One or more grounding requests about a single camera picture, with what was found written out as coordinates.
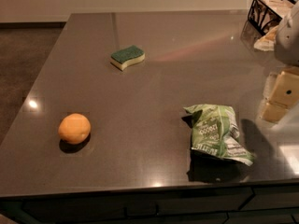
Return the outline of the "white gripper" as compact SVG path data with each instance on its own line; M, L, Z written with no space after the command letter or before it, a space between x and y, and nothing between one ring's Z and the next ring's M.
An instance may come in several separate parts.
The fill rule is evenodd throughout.
M261 118L278 123L299 102L299 1L279 23L274 51L279 61L294 65L265 80Z

